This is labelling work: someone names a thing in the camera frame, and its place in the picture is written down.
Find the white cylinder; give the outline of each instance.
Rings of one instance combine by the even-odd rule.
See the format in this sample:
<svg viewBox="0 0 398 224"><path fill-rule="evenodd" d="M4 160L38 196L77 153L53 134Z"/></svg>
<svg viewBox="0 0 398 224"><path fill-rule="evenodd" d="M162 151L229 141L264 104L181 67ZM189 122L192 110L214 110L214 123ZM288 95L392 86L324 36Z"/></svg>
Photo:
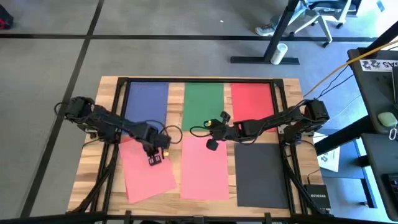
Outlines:
<svg viewBox="0 0 398 224"><path fill-rule="evenodd" d="M282 58L285 56L287 52L287 45L286 44L278 44L278 47L275 50L274 55L271 58L271 63L274 65L278 65Z"/></svg>

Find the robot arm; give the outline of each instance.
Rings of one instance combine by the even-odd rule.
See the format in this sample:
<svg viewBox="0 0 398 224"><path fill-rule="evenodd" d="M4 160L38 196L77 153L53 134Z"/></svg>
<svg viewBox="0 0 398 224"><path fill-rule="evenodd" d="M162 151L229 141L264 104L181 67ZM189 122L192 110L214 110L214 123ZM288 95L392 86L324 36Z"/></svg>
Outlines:
<svg viewBox="0 0 398 224"><path fill-rule="evenodd" d="M80 129L90 133L92 138L98 135L101 140L110 144L119 142L116 129L126 131L130 137L142 143L151 166L161 163L159 148L163 152L170 146L171 138L159 133L155 126L145 121L135 123L124 119L107 111L103 106L95 105L91 98L72 98L67 106L65 119L76 123Z"/></svg>
<svg viewBox="0 0 398 224"><path fill-rule="evenodd" d="M305 106L304 114L300 112L301 106ZM329 120L326 107L319 100L304 100L297 106L272 116L260 120L238 121L234 122L232 126L226 124L231 118L227 112L223 111L221 117L223 121L211 119L204 122L203 128L209 130L212 136L212 139L209 139L206 144L208 149L216 150L217 141L255 141L264 131L284 124L287 125L284 129L284 141L293 142L301 139L301 133L316 131Z"/></svg>

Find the red paper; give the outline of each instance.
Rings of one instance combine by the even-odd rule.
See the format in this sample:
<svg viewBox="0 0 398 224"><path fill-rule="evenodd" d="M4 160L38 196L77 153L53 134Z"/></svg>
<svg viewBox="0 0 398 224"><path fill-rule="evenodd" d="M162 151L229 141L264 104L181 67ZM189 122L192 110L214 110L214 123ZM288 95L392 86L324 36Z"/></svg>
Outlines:
<svg viewBox="0 0 398 224"><path fill-rule="evenodd" d="M234 121L262 119L274 114L270 84L234 83L231 84L231 91Z"/></svg>
<svg viewBox="0 0 398 224"><path fill-rule="evenodd" d="M182 146L181 198L228 200L228 161L226 143L216 151L206 148L208 138L189 137Z"/></svg>
<svg viewBox="0 0 398 224"><path fill-rule="evenodd" d="M142 144L135 140L119 145L123 174L126 181L126 194L130 203L175 189L171 162L164 159L160 164L150 166Z"/></svg>

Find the person's foot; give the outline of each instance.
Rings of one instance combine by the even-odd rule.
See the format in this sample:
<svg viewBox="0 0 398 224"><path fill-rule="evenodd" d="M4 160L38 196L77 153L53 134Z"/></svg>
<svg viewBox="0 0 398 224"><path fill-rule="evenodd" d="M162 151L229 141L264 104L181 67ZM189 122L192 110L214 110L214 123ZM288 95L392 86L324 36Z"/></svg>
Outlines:
<svg viewBox="0 0 398 224"><path fill-rule="evenodd" d="M256 27L256 34L260 36L268 36L268 35L274 35L275 29L271 24L267 24L262 27Z"/></svg>

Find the wooden table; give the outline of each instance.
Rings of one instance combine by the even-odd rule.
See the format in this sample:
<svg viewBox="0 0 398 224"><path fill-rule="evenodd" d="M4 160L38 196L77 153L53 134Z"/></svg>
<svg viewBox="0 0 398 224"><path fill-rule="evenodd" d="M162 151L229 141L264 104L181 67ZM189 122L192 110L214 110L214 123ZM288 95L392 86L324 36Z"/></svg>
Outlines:
<svg viewBox="0 0 398 224"><path fill-rule="evenodd" d="M104 106L107 110L111 110L112 102L116 89L116 82L119 77L102 77L98 93L96 97L96 104ZM303 99L298 78L284 78L285 94L288 106L296 105ZM170 83L169 97L167 107L167 121L166 125L176 124L181 127L183 115L184 102L184 83ZM121 97L119 99L119 108L117 114L121 111L124 88L122 88ZM282 105L280 101L280 94L277 91L278 105ZM231 100L231 87L229 83L224 84L224 110L231 115L233 122L233 110ZM169 131L172 139L178 138L178 132ZM184 131L184 137L190 135L189 131ZM303 137L304 140L312 142L309 137ZM86 137L86 142L90 141L89 135ZM264 132L257 140L258 143L278 143L277 133ZM112 186L111 198L109 202L109 214L124 215L126 210L131 210L134 215L173 215L173 216L216 216L216 217L264 217L264 213L271 213L272 217L289 217L289 209L277 208L252 208L252 207L238 207L236 203L236 177L235 177L235 159L234 159L234 142L227 142L228 154L228 179L229 179L229 200L227 201L200 201L200 200L182 200L180 199L181 189L181 149L182 143L174 144L170 147L169 158L173 164L173 172L177 182L177 188L170 190L164 194L156 195L141 202L131 204L126 198L126 188L124 183L124 176L121 167L121 161L118 158L115 176ZM94 186L100 163L101 153L103 150L102 142L94 142L84 147L79 167L76 173L75 183L73 185L72 194L70 197L68 209L72 210L77 207L80 202L87 196L88 192ZM300 172L302 175L302 182L307 182L307 175L318 170L312 174L311 183L322 184L322 176L319 171L317 154L315 149L303 143L297 146L297 157L299 161ZM297 213L300 213L300 203L297 189L292 186L294 204ZM101 210L104 199L104 187L99 195L99 203L97 210Z"/></svg>

